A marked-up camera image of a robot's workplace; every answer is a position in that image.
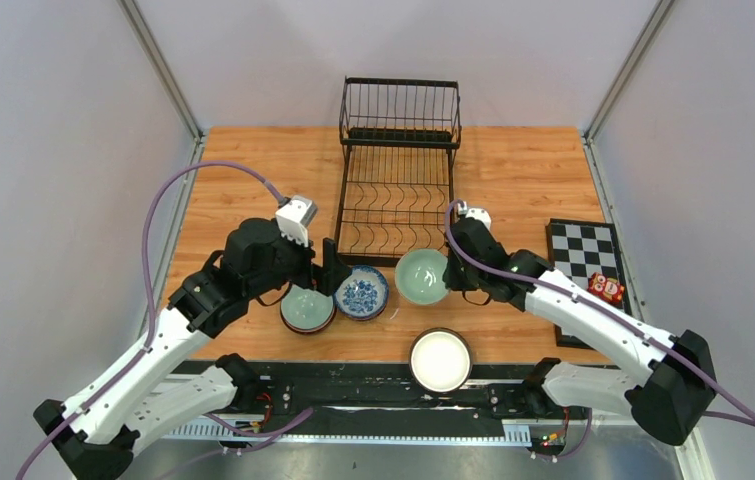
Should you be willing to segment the celadon bowl brown rim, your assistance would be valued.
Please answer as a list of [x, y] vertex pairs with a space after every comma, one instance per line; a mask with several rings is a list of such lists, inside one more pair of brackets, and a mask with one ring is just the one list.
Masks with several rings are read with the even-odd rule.
[[447, 257], [438, 250], [417, 249], [406, 253], [395, 267], [398, 292], [416, 305], [434, 305], [449, 293], [443, 275]]

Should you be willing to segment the blue floral bowl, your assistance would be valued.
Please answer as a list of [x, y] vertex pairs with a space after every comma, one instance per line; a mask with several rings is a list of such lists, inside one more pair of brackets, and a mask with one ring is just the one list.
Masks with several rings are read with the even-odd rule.
[[368, 321], [385, 309], [389, 285], [383, 274], [374, 267], [355, 265], [332, 298], [343, 315], [354, 321]]

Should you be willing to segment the white bowl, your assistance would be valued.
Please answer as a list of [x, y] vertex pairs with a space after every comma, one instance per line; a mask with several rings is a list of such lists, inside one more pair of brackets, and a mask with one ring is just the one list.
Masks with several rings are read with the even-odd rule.
[[449, 393], [469, 378], [473, 366], [470, 347], [457, 332], [434, 328], [414, 340], [409, 367], [416, 383], [427, 391]]

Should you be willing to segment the black wire dish rack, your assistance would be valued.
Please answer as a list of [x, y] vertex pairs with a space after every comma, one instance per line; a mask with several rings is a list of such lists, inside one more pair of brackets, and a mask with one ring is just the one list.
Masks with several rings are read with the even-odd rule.
[[335, 241], [349, 264], [393, 267], [441, 249], [461, 146], [460, 87], [450, 80], [348, 77]]

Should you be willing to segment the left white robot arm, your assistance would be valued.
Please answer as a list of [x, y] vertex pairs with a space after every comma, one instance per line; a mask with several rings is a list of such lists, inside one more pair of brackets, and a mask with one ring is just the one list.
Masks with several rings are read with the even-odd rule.
[[135, 456], [178, 426], [227, 407], [251, 411], [260, 380], [237, 354], [220, 357], [186, 384], [151, 392], [267, 292], [295, 285], [332, 296], [352, 270], [332, 239], [323, 241], [321, 264], [313, 263], [314, 256], [310, 245], [286, 238], [275, 220], [243, 221], [107, 371], [76, 395], [39, 405], [33, 417], [73, 475], [116, 479]]

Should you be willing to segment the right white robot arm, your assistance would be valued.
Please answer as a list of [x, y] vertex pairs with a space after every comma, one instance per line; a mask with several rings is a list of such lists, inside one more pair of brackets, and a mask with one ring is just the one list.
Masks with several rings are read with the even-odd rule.
[[539, 255], [505, 251], [486, 222], [473, 216], [448, 220], [444, 282], [460, 292], [480, 290], [563, 327], [606, 356], [621, 371], [544, 360], [524, 390], [537, 417], [562, 406], [628, 414], [647, 434], [682, 445], [717, 394], [709, 344], [686, 330], [674, 335], [603, 302]]

